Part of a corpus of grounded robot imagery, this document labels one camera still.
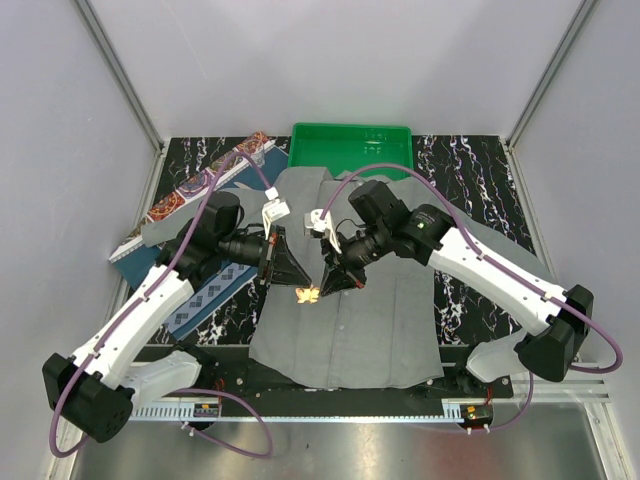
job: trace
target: gray cloth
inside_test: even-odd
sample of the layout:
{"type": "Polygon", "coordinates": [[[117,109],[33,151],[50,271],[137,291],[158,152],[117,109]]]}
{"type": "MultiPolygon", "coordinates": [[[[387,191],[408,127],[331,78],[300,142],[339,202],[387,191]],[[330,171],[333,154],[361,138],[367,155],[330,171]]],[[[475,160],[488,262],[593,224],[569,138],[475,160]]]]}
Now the gray cloth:
{"type": "MultiPolygon", "coordinates": [[[[360,183],[348,185],[331,207],[336,224],[344,218],[360,221],[347,200],[360,183]]],[[[302,219],[305,213],[324,206],[338,184],[325,168],[313,167],[287,169],[275,184],[291,207],[291,214],[278,224],[286,228],[289,247],[314,285],[320,285],[325,264],[320,242],[303,235],[302,219]]],[[[389,182],[389,187],[410,209],[423,203],[442,208],[413,178],[389,182]]],[[[260,221],[264,192],[229,191],[240,198],[245,223],[260,221]]],[[[478,240],[534,275],[552,280],[529,252],[460,213],[478,240]]],[[[187,219],[176,217],[171,228],[179,230],[187,219]]],[[[163,237],[161,223],[154,230],[159,241],[171,238],[163,237]]],[[[345,222],[340,231],[349,237],[355,230],[345,222]]],[[[364,289],[333,294],[315,304],[298,304],[292,287],[272,286],[251,341],[250,356],[315,388],[405,388],[442,376],[433,269],[390,254],[369,265],[366,275],[364,289]]]]}

